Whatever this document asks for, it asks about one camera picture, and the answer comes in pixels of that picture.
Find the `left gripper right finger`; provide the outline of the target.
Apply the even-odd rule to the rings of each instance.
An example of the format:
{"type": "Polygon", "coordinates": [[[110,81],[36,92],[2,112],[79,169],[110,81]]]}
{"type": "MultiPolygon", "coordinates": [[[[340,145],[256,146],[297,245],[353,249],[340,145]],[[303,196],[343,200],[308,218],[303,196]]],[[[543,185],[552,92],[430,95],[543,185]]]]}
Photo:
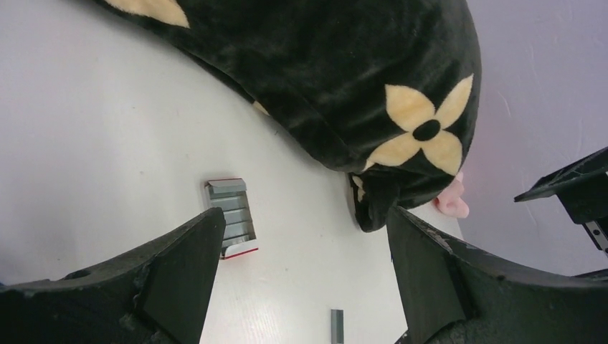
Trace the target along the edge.
{"type": "Polygon", "coordinates": [[[407,321],[400,343],[605,343],[607,282],[495,256],[405,209],[386,229],[407,321]]]}

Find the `grey staple strip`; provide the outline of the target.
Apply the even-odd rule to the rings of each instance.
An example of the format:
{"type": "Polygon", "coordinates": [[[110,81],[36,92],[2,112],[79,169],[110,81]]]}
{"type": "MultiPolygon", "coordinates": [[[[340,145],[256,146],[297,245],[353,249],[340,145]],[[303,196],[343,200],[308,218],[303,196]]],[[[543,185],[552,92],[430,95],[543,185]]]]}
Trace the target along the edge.
{"type": "Polygon", "coordinates": [[[331,344],[344,344],[344,314],[341,309],[331,309],[331,344]]]}

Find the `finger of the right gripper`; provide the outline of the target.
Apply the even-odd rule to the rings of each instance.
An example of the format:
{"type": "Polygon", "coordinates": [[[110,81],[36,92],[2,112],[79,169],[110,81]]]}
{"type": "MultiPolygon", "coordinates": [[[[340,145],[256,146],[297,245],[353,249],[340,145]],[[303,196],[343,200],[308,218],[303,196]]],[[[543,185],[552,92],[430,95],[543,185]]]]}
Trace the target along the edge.
{"type": "Polygon", "coordinates": [[[556,196],[570,219],[607,253],[607,148],[540,178],[515,202],[556,196]]]}

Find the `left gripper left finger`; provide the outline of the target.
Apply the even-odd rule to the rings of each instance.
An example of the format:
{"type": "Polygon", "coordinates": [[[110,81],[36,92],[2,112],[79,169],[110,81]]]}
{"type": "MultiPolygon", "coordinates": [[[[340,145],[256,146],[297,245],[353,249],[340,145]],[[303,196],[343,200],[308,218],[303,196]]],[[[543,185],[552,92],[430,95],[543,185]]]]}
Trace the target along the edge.
{"type": "Polygon", "coordinates": [[[226,221],[212,208],[58,280],[1,288],[3,343],[198,343],[226,221]]]}

